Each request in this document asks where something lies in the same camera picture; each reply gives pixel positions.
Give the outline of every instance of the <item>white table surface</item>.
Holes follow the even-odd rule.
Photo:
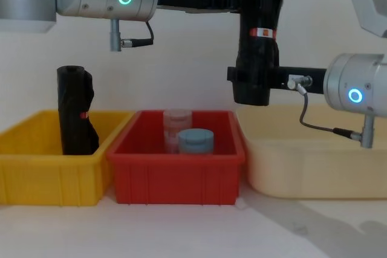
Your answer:
[[[286,201],[241,190],[231,206],[0,207],[0,257],[386,258],[387,202]]]

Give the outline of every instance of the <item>white wall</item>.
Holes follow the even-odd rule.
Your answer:
[[[326,68],[339,53],[386,51],[387,41],[359,28],[350,0],[284,0],[279,23],[283,66]],[[59,17],[46,35],[0,34],[0,129],[57,108],[56,68],[63,65],[93,75],[94,109],[236,106],[226,71],[238,52],[237,15],[159,10],[151,24],[155,45],[123,53],[109,52],[107,20]],[[145,24],[122,22],[122,33],[148,32]],[[287,98],[301,102],[293,92],[272,92],[272,103]]]

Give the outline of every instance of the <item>robotic arm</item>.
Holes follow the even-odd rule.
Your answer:
[[[387,37],[387,0],[353,2],[361,26]],[[239,53],[236,67],[227,72],[237,103],[267,106],[271,89],[297,89],[306,101],[308,92],[324,94],[334,109],[366,115],[361,134],[330,130],[361,141],[363,147],[372,147],[374,117],[387,117],[384,55],[344,54],[328,70],[279,66],[276,30],[282,0],[0,0],[0,7],[1,30],[46,32],[55,24],[56,13],[109,19],[112,51],[153,44],[148,20],[156,8],[188,13],[237,13],[241,19]],[[146,22],[152,38],[122,39],[120,21]]]

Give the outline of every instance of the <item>clear plastic cup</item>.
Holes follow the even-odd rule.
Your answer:
[[[167,153],[179,153],[179,132],[192,128],[192,111],[173,109],[164,111],[164,143]]]

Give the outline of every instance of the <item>red plastic bin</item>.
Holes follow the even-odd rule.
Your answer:
[[[213,154],[167,154],[163,111],[136,114],[108,152],[119,204],[235,204],[245,153],[234,113],[193,111],[192,123],[214,132]]]

